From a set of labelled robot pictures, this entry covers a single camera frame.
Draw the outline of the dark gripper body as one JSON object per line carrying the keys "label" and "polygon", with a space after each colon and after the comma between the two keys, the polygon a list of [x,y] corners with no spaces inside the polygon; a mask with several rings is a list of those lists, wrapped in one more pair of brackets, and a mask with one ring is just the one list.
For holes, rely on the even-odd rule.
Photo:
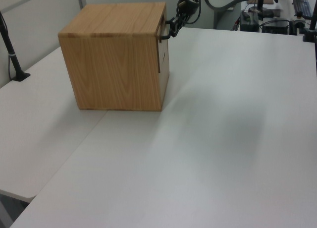
{"label": "dark gripper body", "polygon": [[180,15],[193,15],[199,8],[199,0],[179,0],[177,3],[177,12]]}

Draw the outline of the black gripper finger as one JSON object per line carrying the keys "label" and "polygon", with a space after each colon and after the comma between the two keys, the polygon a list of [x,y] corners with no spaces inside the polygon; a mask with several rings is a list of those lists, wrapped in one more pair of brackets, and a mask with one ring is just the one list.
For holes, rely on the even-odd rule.
{"label": "black gripper finger", "polygon": [[185,14],[176,14],[175,17],[171,18],[170,25],[184,25]]}
{"label": "black gripper finger", "polygon": [[181,29],[182,29],[182,24],[180,25],[170,24],[169,35],[175,38]]}

